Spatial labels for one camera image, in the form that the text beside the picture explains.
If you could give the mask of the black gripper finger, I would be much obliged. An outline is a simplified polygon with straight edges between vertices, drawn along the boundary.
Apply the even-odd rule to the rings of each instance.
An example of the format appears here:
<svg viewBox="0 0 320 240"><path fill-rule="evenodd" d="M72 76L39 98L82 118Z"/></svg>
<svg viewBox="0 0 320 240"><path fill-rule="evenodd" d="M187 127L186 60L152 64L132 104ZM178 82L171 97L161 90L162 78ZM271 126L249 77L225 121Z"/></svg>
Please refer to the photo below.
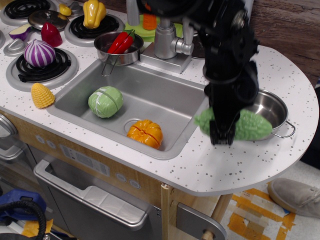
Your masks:
<svg viewBox="0 0 320 240"><path fill-rule="evenodd" d="M214 120L209 122L209 136L212 145L219 144L219 132Z"/></svg>
<svg viewBox="0 0 320 240"><path fill-rule="evenodd" d="M236 124L233 123L226 135L227 137L227 144L228 145L232 145L235 139L235 135L236 135Z"/></svg>

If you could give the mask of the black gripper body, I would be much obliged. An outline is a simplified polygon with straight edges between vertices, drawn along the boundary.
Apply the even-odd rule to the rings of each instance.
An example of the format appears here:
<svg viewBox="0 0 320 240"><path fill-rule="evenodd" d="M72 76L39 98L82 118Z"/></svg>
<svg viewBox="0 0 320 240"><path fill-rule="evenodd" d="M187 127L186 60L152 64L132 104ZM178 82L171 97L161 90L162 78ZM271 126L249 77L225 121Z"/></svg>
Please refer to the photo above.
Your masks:
<svg viewBox="0 0 320 240"><path fill-rule="evenodd" d="M214 119L210 121L215 121L216 127L219 133L219 140L227 140L227 133L230 130L230 127L233 123L237 123L240 118L240 109L218 109L217 116L215 109L210 106L210 111L213 113Z"/></svg>

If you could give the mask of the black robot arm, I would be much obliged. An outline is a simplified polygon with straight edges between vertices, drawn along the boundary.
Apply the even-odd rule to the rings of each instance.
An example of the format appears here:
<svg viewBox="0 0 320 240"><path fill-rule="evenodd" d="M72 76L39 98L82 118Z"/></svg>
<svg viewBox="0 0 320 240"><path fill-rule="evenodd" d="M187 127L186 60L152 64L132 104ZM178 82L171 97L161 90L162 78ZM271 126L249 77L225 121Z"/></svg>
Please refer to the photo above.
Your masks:
<svg viewBox="0 0 320 240"><path fill-rule="evenodd" d="M209 123L213 145L232 144L240 111L259 92L256 64L251 60L259 42L250 27L242 0L147 0L136 2L140 12L160 18L154 42L140 61L181 73L191 60L193 36L204 48L203 75L215 119Z"/></svg>

